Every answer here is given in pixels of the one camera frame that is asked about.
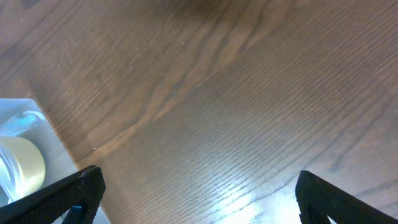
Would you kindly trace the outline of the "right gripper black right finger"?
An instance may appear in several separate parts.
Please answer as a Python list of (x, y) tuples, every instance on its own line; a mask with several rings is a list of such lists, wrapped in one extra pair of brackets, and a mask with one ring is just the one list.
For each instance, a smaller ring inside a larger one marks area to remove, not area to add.
[(295, 196), (303, 224), (391, 223), (397, 219), (364, 203), (319, 176), (303, 170), (295, 186)]

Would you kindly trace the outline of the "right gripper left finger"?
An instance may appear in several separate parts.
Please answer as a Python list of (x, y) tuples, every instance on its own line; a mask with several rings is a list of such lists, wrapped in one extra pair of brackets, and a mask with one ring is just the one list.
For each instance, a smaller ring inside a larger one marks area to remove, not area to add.
[(88, 166), (20, 200), (1, 207), (1, 223), (93, 223), (106, 190), (101, 168)]

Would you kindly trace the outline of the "yellow plastic bowl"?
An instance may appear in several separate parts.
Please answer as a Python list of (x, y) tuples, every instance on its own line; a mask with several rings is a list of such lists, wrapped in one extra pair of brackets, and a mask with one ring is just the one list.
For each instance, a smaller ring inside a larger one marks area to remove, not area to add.
[(1, 188), (12, 203), (40, 189), (45, 162), (39, 149), (21, 137), (1, 137)]

